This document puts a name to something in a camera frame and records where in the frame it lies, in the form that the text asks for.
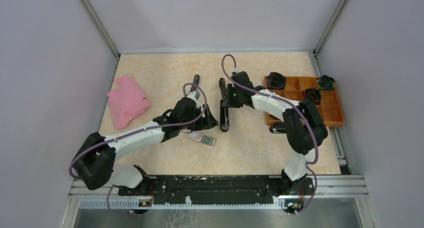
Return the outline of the dark rolled fabric top-left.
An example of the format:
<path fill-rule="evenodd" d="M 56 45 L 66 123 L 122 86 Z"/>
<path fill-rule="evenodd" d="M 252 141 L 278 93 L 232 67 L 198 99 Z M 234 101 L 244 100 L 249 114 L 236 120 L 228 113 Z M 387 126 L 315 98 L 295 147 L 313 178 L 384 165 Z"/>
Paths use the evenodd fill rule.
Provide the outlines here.
<path fill-rule="evenodd" d="M 266 77 L 266 84 L 269 90 L 284 90 L 286 83 L 286 77 L 278 72 L 270 72 Z"/>

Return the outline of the pink cloth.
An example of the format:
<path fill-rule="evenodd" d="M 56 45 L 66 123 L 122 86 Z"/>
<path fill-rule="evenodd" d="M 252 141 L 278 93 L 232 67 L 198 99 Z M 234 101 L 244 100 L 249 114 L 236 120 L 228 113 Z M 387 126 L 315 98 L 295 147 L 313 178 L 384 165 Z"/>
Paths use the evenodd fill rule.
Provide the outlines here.
<path fill-rule="evenodd" d="M 107 93 L 113 127 L 124 129 L 138 116 L 144 114 L 151 106 L 142 87 L 129 75 L 115 78 L 119 85 Z"/>

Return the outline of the orange wooden compartment tray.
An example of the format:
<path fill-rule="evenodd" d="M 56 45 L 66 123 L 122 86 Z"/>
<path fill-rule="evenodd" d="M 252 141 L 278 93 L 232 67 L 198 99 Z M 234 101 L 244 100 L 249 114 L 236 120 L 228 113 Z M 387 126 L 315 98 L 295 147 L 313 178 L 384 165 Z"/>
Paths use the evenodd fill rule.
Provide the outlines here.
<path fill-rule="evenodd" d="M 272 89 L 277 95 L 294 101 L 303 101 L 305 91 L 309 88 L 319 90 L 315 76 L 287 76 L 284 90 Z M 329 128 L 341 127 L 345 124 L 340 99 L 336 90 L 319 90 L 321 99 L 316 105 L 324 124 Z"/>

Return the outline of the dark rolled fabric centre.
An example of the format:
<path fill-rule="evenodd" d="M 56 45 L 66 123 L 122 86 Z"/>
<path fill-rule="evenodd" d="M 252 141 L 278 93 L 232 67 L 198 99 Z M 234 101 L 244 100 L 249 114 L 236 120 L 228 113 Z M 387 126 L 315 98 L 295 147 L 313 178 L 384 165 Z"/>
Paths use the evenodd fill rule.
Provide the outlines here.
<path fill-rule="evenodd" d="M 317 88 L 307 88 L 302 92 L 302 95 L 306 100 L 314 102 L 315 105 L 321 104 L 322 95 Z"/>

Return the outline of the black stapler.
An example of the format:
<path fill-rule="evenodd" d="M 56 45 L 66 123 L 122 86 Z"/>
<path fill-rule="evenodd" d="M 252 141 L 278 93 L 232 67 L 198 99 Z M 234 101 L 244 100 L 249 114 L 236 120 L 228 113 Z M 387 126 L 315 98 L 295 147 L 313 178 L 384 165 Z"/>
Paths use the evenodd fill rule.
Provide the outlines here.
<path fill-rule="evenodd" d="M 220 130 L 222 132 L 227 132 L 229 130 L 229 116 L 228 116 L 228 107 L 224 106 L 224 101 L 226 97 L 226 83 L 225 79 L 221 77 L 218 81 L 220 93 L 221 93 L 221 100 L 220 100 Z"/>

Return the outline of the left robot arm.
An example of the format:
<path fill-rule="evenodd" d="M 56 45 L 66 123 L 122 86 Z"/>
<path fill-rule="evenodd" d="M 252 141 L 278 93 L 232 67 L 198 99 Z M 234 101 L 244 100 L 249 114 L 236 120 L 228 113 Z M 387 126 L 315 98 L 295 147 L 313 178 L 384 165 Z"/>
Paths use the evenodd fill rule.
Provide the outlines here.
<path fill-rule="evenodd" d="M 196 98 L 183 97 L 173 109 L 139 128 L 107 136 L 91 133 L 72 159 L 69 173 L 74 179 L 82 180 L 89 190 L 110 184 L 131 188 L 136 194 L 144 195 L 150 188 L 146 175 L 135 166 L 117 165 L 116 161 L 173 139 L 183 130 L 197 132 L 218 125 L 207 104 L 198 106 Z"/>

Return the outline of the dark rolled fabric top-right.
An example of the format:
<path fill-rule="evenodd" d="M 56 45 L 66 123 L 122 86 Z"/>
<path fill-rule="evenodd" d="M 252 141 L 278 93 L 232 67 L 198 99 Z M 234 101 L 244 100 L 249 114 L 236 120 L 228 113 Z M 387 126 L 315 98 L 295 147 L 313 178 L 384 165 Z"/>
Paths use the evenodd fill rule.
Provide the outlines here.
<path fill-rule="evenodd" d="M 322 75 L 316 79 L 316 84 L 319 90 L 334 91 L 336 89 L 336 81 L 333 77 Z"/>

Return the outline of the blue stapler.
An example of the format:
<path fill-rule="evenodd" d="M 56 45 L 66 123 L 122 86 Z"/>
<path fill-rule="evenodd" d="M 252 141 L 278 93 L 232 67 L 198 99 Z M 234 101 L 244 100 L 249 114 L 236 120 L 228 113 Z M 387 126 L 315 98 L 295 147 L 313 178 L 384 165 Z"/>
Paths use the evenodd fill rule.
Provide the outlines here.
<path fill-rule="evenodd" d="M 194 94 L 195 94 L 195 96 L 197 98 L 200 97 L 200 94 L 198 92 L 199 83 L 200 83 L 200 75 L 199 74 L 195 74 L 194 75 L 194 78 L 193 78 L 192 86 L 191 86 L 191 89 L 190 89 L 190 93 L 193 93 L 194 92 Z"/>

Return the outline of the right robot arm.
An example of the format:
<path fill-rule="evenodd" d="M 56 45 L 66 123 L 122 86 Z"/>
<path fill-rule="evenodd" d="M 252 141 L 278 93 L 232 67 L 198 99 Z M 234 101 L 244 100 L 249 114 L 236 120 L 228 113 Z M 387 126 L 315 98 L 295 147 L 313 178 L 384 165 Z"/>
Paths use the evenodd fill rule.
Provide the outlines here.
<path fill-rule="evenodd" d="M 319 146 L 328 131 L 315 103 L 311 100 L 291 100 L 264 86 L 253 86 L 244 71 L 233 73 L 231 83 L 218 81 L 222 110 L 249 106 L 282 121 L 283 133 L 292 149 L 281 173 L 281 187 L 287 194 L 295 194 L 307 175 L 309 165 L 317 163 Z"/>

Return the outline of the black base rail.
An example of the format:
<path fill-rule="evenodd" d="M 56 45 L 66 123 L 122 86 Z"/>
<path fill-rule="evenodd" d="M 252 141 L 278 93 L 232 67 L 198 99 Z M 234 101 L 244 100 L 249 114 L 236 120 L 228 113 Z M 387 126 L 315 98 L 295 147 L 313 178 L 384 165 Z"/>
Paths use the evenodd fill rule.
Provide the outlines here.
<path fill-rule="evenodd" d="M 155 205 L 268 205 L 284 195 L 311 195 L 311 178 L 289 181 L 281 175 L 157 175 L 135 188 L 119 187 L 119 196 L 147 196 Z"/>

